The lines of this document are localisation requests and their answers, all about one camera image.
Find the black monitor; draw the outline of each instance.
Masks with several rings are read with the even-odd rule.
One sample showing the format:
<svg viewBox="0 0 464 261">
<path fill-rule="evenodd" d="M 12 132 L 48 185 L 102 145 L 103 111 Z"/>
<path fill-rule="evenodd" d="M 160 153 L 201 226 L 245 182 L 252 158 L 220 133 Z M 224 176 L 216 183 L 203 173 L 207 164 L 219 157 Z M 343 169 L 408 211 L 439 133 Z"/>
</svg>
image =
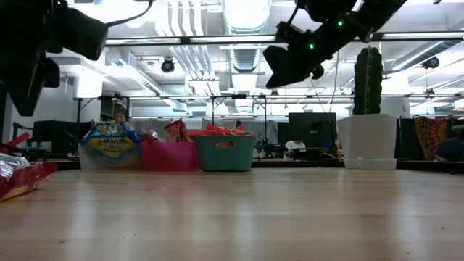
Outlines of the black monitor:
<svg viewBox="0 0 464 261">
<path fill-rule="evenodd" d="M 285 144 L 289 141 L 289 123 L 277 123 L 278 142 Z"/>
<path fill-rule="evenodd" d="M 289 140 L 303 141 L 307 148 L 335 146 L 335 113 L 289 113 Z"/>
<path fill-rule="evenodd" d="M 92 122 L 36 121 L 34 122 L 32 141 L 51 141 L 51 152 L 54 154 L 73 153 L 78 149 L 76 141 L 83 139 L 92 126 Z"/>
<path fill-rule="evenodd" d="M 32 141 L 52 141 L 54 120 L 42 120 L 34 122 Z"/>
</svg>

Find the tall cactus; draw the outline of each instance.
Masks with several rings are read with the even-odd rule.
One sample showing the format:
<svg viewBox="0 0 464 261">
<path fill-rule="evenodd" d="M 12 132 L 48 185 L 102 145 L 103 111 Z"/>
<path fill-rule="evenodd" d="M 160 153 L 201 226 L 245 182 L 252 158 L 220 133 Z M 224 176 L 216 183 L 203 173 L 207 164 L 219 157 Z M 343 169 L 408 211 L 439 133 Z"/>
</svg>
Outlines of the tall cactus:
<svg viewBox="0 0 464 261">
<path fill-rule="evenodd" d="M 382 55 L 377 48 L 364 48 L 355 65 L 354 115 L 378 114 L 382 94 Z"/>
</svg>

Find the desk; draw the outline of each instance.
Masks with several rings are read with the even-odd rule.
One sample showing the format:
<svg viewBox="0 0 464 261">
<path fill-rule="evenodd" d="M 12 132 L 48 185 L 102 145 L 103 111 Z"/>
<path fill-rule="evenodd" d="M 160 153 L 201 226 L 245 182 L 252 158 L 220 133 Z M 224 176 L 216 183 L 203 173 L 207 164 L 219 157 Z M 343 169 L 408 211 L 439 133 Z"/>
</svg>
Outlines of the desk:
<svg viewBox="0 0 464 261">
<path fill-rule="evenodd" d="M 0 203 L 0 260 L 464 260 L 464 178 L 57 173 Z"/>
<path fill-rule="evenodd" d="M 283 162 L 283 159 L 253 159 L 254 162 Z"/>
</svg>

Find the white pot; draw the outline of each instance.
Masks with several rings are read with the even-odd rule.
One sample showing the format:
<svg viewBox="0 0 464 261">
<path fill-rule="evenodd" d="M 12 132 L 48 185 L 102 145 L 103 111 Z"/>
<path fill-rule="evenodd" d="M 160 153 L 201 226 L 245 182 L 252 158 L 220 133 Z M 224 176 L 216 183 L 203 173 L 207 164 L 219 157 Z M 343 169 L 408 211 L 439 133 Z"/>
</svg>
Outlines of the white pot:
<svg viewBox="0 0 464 261">
<path fill-rule="evenodd" d="M 337 122 L 345 168 L 393 170 L 397 120 L 390 115 L 353 115 Z"/>
</svg>

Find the pink storage bin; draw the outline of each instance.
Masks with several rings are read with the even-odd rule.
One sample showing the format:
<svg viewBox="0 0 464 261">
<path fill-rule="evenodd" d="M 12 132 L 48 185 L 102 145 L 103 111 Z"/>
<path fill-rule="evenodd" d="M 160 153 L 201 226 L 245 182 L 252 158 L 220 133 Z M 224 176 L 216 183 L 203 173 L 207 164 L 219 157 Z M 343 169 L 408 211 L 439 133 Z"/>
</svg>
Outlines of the pink storage bin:
<svg viewBox="0 0 464 261">
<path fill-rule="evenodd" d="M 145 171 L 186 172 L 199 169 L 193 142 L 158 142 L 148 138 L 141 143 Z"/>
</svg>

